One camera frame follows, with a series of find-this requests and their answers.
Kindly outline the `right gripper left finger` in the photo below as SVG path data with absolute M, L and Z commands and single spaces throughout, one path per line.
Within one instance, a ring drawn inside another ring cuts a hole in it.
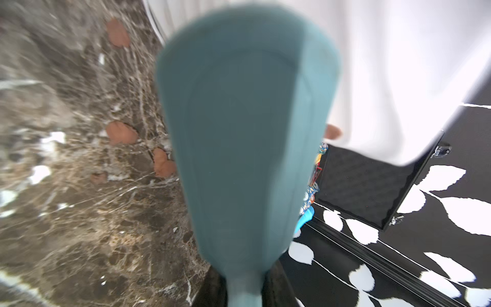
M 226 279 L 210 266 L 202 286 L 194 298 L 192 307 L 227 307 Z

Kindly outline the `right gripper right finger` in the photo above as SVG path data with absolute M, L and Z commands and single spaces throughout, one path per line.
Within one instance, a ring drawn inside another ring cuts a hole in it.
M 262 306 L 299 307 L 293 288 L 279 260 L 265 274 Z

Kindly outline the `white ceramic pot with mud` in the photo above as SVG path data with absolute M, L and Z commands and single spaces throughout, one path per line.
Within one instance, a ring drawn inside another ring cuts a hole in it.
M 330 143 L 405 166 L 426 152 L 490 72 L 489 1 L 145 1 L 165 45 L 232 6 L 280 5 L 333 43 L 341 74 Z

